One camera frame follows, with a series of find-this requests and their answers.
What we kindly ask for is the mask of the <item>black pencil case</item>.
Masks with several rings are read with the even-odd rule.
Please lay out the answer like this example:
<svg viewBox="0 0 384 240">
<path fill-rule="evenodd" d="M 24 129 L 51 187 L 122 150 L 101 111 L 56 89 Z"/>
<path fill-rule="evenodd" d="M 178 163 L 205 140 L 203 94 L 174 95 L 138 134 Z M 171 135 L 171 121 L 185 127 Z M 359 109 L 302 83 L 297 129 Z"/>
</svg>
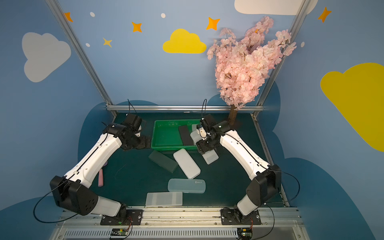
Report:
<svg viewBox="0 0 384 240">
<path fill-rule="evenodd" d="M 183 145 L 193 146 L 194 142 L 190 136 L 190 131 L 188 129 L 188 126 L 187 125 L 179 126 L 178 130 L 179 130 L 179 134 L 180 134 Z"/>
</svg>

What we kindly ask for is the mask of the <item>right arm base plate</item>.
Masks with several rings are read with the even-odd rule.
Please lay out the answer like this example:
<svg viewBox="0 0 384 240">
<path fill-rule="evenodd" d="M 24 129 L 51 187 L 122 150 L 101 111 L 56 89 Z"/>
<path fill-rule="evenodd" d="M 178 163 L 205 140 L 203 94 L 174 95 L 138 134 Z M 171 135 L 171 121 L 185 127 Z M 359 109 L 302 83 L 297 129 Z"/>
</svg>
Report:
<svg viewBox="0 0 384 240">
<path fill-rule="evenodd" d="M 243 215 L 237 209 L 223 208 L 220 210 L 222 225 L 261 225 L 261 217 L 258 210 L 248 215 Z"/>
</svg>

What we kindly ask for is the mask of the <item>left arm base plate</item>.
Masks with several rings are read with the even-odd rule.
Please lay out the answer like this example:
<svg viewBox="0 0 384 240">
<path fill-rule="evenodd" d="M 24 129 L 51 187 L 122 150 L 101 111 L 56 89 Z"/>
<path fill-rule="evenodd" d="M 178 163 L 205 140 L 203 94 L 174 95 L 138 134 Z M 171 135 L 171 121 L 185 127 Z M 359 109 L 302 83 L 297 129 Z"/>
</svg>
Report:
<svg viewBox="0 0 384 240">
<path fill-rule="evenodd" d="M 101 226 L 139 226 L 143 218 L 142 209 L 126 209 L 125 214 L 118 214 L 115 217 L 102 216 Z"/>
</svg>

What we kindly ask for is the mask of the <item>frosted clear pencil case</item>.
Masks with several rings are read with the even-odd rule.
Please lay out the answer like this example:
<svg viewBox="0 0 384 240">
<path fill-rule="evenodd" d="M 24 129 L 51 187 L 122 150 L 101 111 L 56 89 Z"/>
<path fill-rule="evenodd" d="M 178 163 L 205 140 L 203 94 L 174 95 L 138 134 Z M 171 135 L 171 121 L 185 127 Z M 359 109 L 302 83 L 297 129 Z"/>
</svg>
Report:
<svg viewBox="0 0 384 240">
<path fill-rule="evenodd" d="M 208 151 L 206 153 L 204 153 L 202 155 L 202 157 L 204 158 L 205 162 L 210 165 L 211 163 L 215 162 L 219 156 L 218 154 L 216 153 L 215 150 L 211 150 L 211 151 Z"/>
</svg>

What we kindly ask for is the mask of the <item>white opaque pencil case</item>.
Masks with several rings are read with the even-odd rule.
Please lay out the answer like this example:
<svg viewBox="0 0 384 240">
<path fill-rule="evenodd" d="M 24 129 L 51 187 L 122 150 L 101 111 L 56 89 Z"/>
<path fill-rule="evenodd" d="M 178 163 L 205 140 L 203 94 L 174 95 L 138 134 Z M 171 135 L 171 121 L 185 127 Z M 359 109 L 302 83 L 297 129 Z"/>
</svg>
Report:
<svg viewBox="0 0 384 240">
<path fill-rule="evenodd" d="M 185 149 L 176 151 L 173 157 L 188 179 L 194 179 L 201 173 L 201 169 Z"/>
</svg>

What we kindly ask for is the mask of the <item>dark translucent grey pencil case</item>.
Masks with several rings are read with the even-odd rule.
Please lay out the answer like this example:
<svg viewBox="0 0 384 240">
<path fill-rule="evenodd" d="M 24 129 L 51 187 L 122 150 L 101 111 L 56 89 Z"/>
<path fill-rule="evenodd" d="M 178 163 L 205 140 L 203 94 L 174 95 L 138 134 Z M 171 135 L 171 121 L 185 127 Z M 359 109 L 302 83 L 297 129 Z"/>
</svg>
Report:
<svg viewBox="0 0 384 240">
<path fill-rule="evenodd" d="M 164 154 L 158 151 L 153 151 L 149 155 L 149 159 L 170 173 L 173 173 L 179 166 L 175 160 L 165 156 Z"/>
</svg>

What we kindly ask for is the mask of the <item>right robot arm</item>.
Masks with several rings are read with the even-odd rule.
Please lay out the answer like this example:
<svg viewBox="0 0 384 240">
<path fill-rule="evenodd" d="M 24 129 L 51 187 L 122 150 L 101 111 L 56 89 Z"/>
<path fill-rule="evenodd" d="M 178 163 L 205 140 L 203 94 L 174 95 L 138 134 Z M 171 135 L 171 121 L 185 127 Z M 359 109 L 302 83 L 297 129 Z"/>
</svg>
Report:
<svg viewBox="0 0 384 240">
<path fill-rule="evenodd" d="M 280 167 L 270 165 L 260 158 L 227 121 L 217 123 L 212 115 L 206 115 L 200 120 L 198 132 L 202 137 L 196 143 L 200 154 L 218 146 L 224 147 L 240 163 L 251 180 L 246 195 L 234 207 L 234 216 L 238 219 L 249 216 L 281 191 Z"/>
</svg>

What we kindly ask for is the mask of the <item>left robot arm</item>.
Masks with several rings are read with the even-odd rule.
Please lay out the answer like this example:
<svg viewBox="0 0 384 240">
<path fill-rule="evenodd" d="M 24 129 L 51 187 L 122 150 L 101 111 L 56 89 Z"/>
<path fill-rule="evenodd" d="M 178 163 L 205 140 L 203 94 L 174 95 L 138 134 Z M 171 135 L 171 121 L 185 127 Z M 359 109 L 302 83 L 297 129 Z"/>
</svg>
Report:
<svg viewBox="0 0 384 240">
<path fill-rule="evenodd" d="M 141 125 L 142 119 L 135 114 L 127 114 L 120 124 L 107 125 L 95 145 L 71 170 L 51 180 L 50 187 L 56 205 L 81 216 L 98 214 L 126 219 L 125 204 L 100 197 L 90 187 L 116 150 L 150 148 L 151 140 L 141 135 Z"/>
</svg>

